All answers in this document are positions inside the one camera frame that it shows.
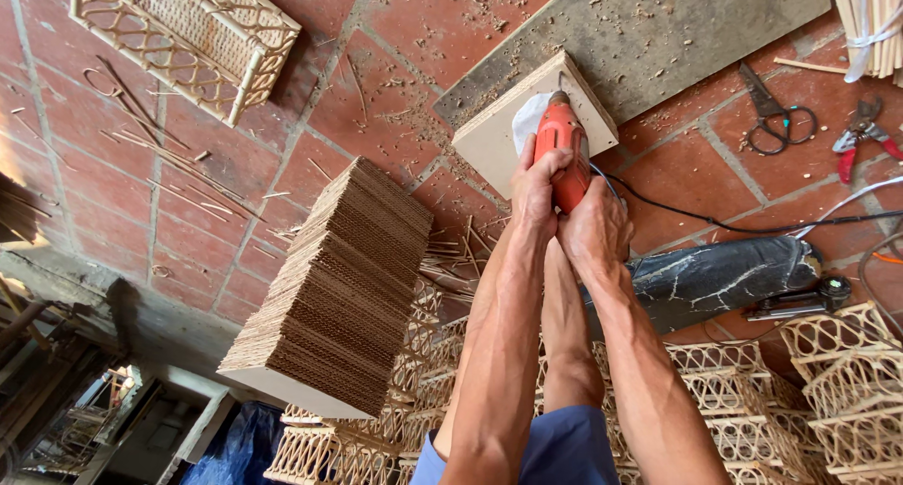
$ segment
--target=mdf board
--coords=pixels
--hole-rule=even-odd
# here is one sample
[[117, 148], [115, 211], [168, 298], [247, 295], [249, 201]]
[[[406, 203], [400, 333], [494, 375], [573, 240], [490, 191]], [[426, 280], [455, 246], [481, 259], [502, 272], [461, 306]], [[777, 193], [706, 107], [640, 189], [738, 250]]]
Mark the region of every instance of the mdf board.
[[218, 372], [321, 416], [379, 415], [432, 224], [356, 158], [323, 189]]
[[830, 8], [831, 0], [550, 0], [433, 108], [457, 130], [560, 48], [621, 124]]
[[505, 199], [511, 199], [509, 180], [518, 162], [511, 121], [531, 97], [558, 89], [559, 72], [563, 73], [562, 90], [568, 93], [570, 107], [590, 140], [590, 156], [618, 144], [614, 121], [593, 95], [570, 56], [565, 52], [558, 53], [458, 129], [451, 140], [457, 153]]

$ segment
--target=orange electric drill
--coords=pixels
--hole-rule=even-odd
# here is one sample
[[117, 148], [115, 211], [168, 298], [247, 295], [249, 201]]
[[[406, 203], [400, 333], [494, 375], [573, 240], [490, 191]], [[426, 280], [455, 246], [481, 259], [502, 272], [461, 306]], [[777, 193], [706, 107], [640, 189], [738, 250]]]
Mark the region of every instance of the orange electric drill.
[[539, 121], [533, 161], [553, 148], [570, 148], [574, 153], [570, 165], [552, 177], [553, 203], [569, 214], [590, 188], [590, 142], [570, 108], [570, 98], [562, 90], [549, 97], [549, 105]]

